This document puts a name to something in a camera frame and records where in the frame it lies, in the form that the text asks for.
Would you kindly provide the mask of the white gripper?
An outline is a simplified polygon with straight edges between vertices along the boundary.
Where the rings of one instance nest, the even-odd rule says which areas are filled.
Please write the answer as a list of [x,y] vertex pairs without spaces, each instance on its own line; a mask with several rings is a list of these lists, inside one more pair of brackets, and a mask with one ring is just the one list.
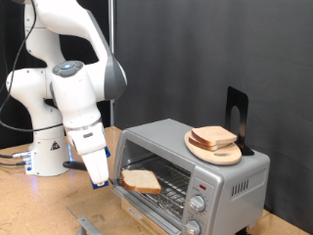
[[97,187],[109,185],[109,167],[106,151],[104,149],[88,153],[82,156],[90,178]]

